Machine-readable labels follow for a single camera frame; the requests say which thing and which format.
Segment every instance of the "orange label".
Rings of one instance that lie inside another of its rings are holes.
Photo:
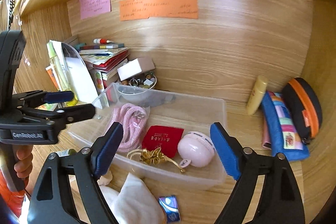
[[[309,118],[308,118],[308,115],[307,115],[307,110],[302,110],[302,115],[303,115],[303,119],[304,119],[304,124],[306,125],[306,127],[309,127],[310,126],[310,123],[309,123]]]
[[[197,0],[121,0],[120,21],[149,17],[198,19]]]

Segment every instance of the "gold drawstring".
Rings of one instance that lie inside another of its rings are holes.
[[[161,147],[158,147],[153,151],[148,151],[147,149],[135,149],[127,154],[127,158],[132,159],[134,155],[139,155],[140,162],[143,162],[144,164],[150,165],[153,163],[154,165],[157,165],[169,161],[176,165],[180,169],[181,173],[185,172],[185,169],[178,165],[177,162],[171,158],[168,158],[164,153],[161,152]]]

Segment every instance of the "red pouch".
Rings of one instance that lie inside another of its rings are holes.
[[[142,141],[142,148],[152,151],[161,147],[162,153],[173,158],[184,129],[176,127],[151,126]]]

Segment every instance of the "orange sleeve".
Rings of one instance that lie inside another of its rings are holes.
[[[28,184],[28,178],[25,180],[25,185]],[[17,216],[20,217],[23,199],[25,197],[25,191],[22,190],[20,192],[11,192],[7,188],[7,183],[5,178],[0,172],[0,195],[2,196],[3,200],[7,203],[8,207],[12,210],[12,212]]]

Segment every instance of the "red and white pen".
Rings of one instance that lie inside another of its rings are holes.
[[[102,39],[102,38],[96,38],[93,40],[93,42],[95,44],[111,44],[111,43],[115,43],[112,40],[107,40],[107,39]]]

